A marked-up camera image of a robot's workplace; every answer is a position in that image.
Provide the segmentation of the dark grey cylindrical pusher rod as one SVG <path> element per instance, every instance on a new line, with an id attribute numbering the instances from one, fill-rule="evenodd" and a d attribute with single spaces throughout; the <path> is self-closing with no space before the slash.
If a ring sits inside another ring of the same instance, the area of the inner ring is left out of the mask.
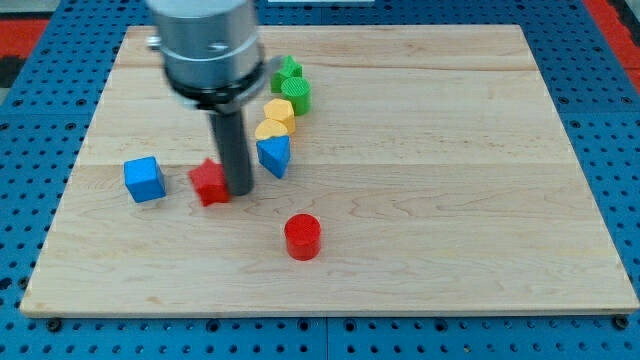
<path id="1" fill-rule="evenodd" d="M 209 121 L 229 193 L 249 194 L 254 176 L 242 112 L 210 113 Z"/>

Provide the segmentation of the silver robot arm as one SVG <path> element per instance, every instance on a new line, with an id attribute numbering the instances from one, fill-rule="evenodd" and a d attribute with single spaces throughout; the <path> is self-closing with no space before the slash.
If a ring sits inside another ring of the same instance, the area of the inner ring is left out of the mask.
<path id="1" fill-rule="evenodd" d="M 267 86 L 283 58 L 265 57 L 254 4 L 248 0 L 147 0 L 172 90 L 208 113 L 230 194 L 254 188 L 243 108 Z"/>

